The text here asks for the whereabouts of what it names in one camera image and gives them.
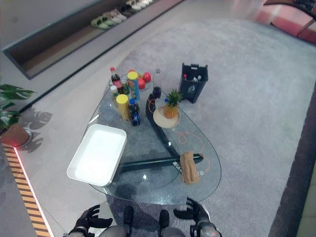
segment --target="shoe shelf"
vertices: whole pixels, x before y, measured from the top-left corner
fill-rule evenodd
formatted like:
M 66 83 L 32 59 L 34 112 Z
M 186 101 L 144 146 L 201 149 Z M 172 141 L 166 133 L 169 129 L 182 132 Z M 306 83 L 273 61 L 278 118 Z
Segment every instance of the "shoe shelf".
M 61 70 L 62 80 L 181 1 L 102 0 L 3 49 L 3 52 L 29 80 L 56 64 L 68 67 Z M 89 50 L 96 45 L 99 50 Z M 73 54 L 77 51 L 89 53 L 74 62 Z

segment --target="glass coffee table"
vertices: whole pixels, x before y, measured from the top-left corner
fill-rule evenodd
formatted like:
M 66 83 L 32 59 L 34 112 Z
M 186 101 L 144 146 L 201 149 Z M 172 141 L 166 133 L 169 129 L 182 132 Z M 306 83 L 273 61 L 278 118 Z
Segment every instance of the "glass coffee table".
M 180 205 L 186 203 L 187 197 L 201 201 L 220 183 L 218 156 L 209 140 L 181 108 L 180 121 L 174 128 L 157 126 L 153 121 L 155 104 L 149 99 L 152 91 L 152 84 L 149 84 L 140 93 L 139 126 L 124 122 L 111 99 L 110 90 L 104 94 L 87 129 L 96 123 L 120 128 L 126 132 L 127 142 L 112 183 L 104 187 L 91 186 L 107 195 L 143 203 Z M 162 91 L 160 99 L 164 98 L 166 94 Z M 196 184 L 185 184 L 181 179 L 179 155 L 186 151 L 195 154 L 200 175 Z

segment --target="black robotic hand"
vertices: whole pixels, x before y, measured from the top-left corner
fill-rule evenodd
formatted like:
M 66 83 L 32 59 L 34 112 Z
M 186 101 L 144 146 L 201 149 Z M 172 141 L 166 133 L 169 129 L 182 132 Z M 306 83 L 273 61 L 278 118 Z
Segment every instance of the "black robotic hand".
M 99 213 L 100 205 L 95 205 L 88 210 L 84 211 L 83 214 L 76 221 L 75 227 L 70 231 L 72 232 L 82 232 L 84 236 L 89 236 L 88 230 L 90 227 L 94 228 L 107 228 L 111 225 L 113 219 L 102 219 L 99 218 L 97 213 Z
M 209 221 L 208 212 L 201 204 L 188 197 L 187 205 L 188 206 L 186 211 L 174 209 L 174 215 L 180 219 L 194 220 L 196 224 L 201 220 Z
M 198 202 L 187 198 L 187 210 L 173 210 L 176 217 L 185 220 L 194 220 L 195 225 L 190 226 L 190 236 L 192 237 L 222 237 L 216 226 L 210 222 L 208 211 Z

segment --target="pringles can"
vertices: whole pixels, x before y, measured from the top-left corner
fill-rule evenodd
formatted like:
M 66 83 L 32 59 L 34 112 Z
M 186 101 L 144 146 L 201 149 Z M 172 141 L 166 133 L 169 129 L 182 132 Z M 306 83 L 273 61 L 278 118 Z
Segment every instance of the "pringles can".
M 137 72 L 129 72 L 127 74 L 127 82 L 130 89 L 130 95 L 132 99 L 139 100 L 139 86 L 138 86 L 138 73 Z
M 127 95 L 120 94 L 116 97 L 118 103 L 118 110 L 122 116 L 123 121 L 130 121 L 130 114 L 128 110 L 128 97 Z

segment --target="black trash bin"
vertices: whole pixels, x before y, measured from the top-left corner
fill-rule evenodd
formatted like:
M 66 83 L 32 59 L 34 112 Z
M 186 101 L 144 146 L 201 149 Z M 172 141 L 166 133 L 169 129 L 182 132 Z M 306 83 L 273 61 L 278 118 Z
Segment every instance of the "black trash bin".
M 194 81 L 194 77 L 198 78 L 198 76 L 201 76 L 201 79 L 199 81 Z M 207 65 L 205 67 L 200 67 L 199 64 L 191 64 L 189 66 L 182 63 L 179 90 L 182 93 L 183 100 L 189 100 L 191 103 L 195 103 L 207 81 Z

